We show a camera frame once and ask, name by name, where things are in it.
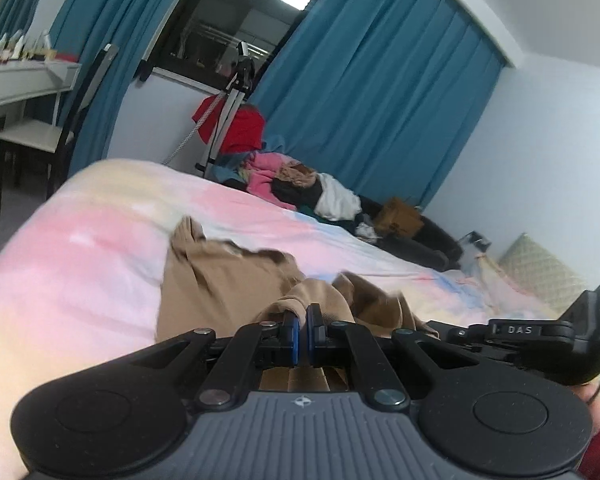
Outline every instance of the metal screw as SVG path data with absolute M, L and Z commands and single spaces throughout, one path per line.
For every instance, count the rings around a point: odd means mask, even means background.
M 198 399 L 207 406 L 222 406 L 231 400 L 231 395 L 224 390 L 205 390 Z
M 407 400 L 404 393 L 390 388 L 376 391 L 374 399 L 378 404 L 382 404 L 383 406 L 397 406 Z

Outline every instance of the brown bag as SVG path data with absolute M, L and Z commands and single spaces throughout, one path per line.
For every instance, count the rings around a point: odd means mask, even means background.
M 420 212 L 395 196 L 384 204 L 374 219 L 374 227 L 381 235 L 395 234 L 411 238 L 423 225 Z

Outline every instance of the bed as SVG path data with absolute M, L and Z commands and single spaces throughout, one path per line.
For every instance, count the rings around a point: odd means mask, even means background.
M 308 277 L 331 281 L 346 269 L 400 290 L 421 319 L 468 325 L 549 314 L 488 262 L 472 277 L 440 274 L 238 190 L 106 160 L 62 186 L 0 254 L 0 479 L 26 472 L 9 430 L 23 394 L 154 342 L 168 242 L 184 215 L 208 238 L 290 253 Z

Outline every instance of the window frame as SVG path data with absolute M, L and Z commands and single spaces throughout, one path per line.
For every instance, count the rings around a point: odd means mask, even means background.
M 256 86 L 262 79 L 262 76 L 267 71 L 275 57 L 279 54 L 280 50 L 295 33 L 300 23 L 302 23 L 302 20 L 304 20 L 311 9 L 313 9 L 316 1 L 317 0 L 311 0 L 304 10 L 301 10 L 298 13 L 285 35 L 278 42 L 269 58 L 263 63 L 261 69 L 256 74 L 256 78 L 251 89 L 252 92 L 255 90 Z M 224 76 L 215 74 L 207 69 L 193 66 L 187 61 L 170 56 L 169 54 L 173 46 L 173 41 L 175 41 L 175 38 L 179 37 L 176 35 L 176 31 L 184 28 L 186 23 L 189 21 L 191 13 L 196 9 L 199 3 L 200 0 L 178 0 L 169 17 L 167 18 L 164 27 L 158 35 L 154 46 L 151 49 L 151 53 L 146 60 L 148 65 L 146 68 L 150 69 L 149 73 L 153 72 L 154 69 L 160 69 L 160 71 L 173 73 L 178 77 L 183 77 L 203 86 L 222 91 L 225 90 L 227 84 Z

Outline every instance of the white vanity table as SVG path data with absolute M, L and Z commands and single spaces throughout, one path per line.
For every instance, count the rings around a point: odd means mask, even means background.
M 0 131 L 21 120 L 27 99 L 56 95 L 74 88 L 80 64 L 60 60 L 10 61 L 0 65 Z

